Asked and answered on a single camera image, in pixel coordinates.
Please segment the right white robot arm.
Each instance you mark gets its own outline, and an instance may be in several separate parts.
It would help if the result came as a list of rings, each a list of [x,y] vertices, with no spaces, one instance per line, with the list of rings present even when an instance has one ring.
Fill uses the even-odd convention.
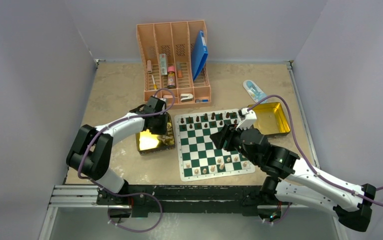
[[[351,184],[321,171],[297,153],[271,144],[255,128],[225,125],[210,139],[216,149],[237,151],[266,173],[259,192],[265,203],[277,200],[312,207],[331,214],[349,229],[367,231],[377,191],[373,185]]]

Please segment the gold tin tray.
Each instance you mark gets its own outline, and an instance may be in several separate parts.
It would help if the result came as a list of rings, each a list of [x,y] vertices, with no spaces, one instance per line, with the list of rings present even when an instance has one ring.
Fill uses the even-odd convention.
[[[253,127],[268,138],[283,137],[291,132],[280,102],[261,103],[252,110],[256,114]]]
[[[143,156],[176,148],[172,118],[169,113],[167,116],[166,134],[151,134],[149,130],[146,130],[135,135],[136,148],[140,155]]]

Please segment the left gold tin tray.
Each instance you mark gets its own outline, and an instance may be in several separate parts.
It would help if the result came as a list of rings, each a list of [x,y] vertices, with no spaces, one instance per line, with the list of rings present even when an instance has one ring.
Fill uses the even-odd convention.
[[[167,116],[166,134],[151,134],[149,130],[146,130],[135,135],[136,148],[140,155],[143,156],[176,148],[172,118],[169,113]]]

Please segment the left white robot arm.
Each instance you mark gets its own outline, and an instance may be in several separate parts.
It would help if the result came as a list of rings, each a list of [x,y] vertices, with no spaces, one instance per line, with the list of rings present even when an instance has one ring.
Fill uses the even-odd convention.
[[[166,103],[157,101],[142,104],[108,124],[96,127],[85,124],[75,136],[66,164],[75,169],[79,177],[88,178],[106,189],[115,204],[124,204],[129,197],[129,184],[110,168],[113,146],[145,130],[164,135],[167,121]]]

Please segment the brown bottle pink cap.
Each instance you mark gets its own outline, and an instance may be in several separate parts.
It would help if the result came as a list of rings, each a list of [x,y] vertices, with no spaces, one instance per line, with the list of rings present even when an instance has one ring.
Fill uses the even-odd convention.
[[[168,89],[176,88],[176,68],[171,65],[167,68],[167,86]]]

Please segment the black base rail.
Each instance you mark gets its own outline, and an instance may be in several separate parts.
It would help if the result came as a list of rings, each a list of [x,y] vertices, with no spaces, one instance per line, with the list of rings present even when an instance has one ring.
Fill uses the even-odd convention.
[[[287,202],[268,195],[259,185],[129,185],[114,195],[99,188],[98,205],[125,205],[132,217],[149,213],[241,214],[276,221],[283,217]]]

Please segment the blue folder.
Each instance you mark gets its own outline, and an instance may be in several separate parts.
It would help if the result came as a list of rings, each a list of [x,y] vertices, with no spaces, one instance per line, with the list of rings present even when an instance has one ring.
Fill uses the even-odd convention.
[[[208,58],[208,54],[209,51],[207,47],[206,36],[204,31],[200,30],[195,39],[190,58],[193,82],[198,78],[199,74],[203,70]]]

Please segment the pink desk organizer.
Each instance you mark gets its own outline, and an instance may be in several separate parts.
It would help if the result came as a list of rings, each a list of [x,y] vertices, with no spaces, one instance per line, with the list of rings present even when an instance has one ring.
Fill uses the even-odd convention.
[[[211,105],[206,63],[195,50],[207,47],[204,20],[138,24],[136,39],[144,71],[144,101],[156,95],[177,109]]]

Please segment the white stapler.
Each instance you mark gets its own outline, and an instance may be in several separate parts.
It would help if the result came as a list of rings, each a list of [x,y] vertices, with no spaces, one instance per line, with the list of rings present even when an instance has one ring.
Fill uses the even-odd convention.
[[[192,93],[181,93],[180,94],[180,102],[186,103],[191,102],[194,99],[194,95]]]

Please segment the white green box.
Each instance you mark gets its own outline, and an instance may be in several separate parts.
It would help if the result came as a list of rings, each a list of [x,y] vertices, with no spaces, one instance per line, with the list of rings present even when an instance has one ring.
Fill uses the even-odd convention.
[[[165,53],[159,54],[159,68],[162,76],[168,75],[168,58]]]

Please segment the right gold tin tray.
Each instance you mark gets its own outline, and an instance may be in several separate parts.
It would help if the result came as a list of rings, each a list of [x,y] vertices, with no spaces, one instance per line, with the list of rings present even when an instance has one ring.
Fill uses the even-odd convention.
[[[261,103],[252,110],[256,114],[253,127],[268,138],[283,137],[291,132],[280,102]]]

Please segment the green white chess board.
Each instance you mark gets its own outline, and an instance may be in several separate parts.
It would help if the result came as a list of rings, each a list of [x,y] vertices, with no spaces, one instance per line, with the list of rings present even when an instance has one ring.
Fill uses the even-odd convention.
[[[224,125],[238,124],[241,120],[238,111],[236,108],[179,114],[174,117],[179,174],[183,182],[252,174],[256,171],[255,166],[241,153],[216,149],[210,139],[210,135],[219,132]],[[225,164],[223,170],[219,169],[221,163],[217,163],[218,158]],[[247,168],[242,168],[246,161]],[[191,163],[191,168],[186,168],[187,162]],[[216,165],[216,170],[211,172],[210,167],[213,165]],[[199,175],[194,174],[196,168],[200,169]],[[202,173],[204,168],[207,168],[206,174]]]

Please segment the blue white packaged item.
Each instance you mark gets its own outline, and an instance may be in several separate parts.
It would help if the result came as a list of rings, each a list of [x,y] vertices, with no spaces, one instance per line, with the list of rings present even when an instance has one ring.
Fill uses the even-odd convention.
[[[252,80],[245,80],[242,85],[255,103],[267,97],[267,94]]]

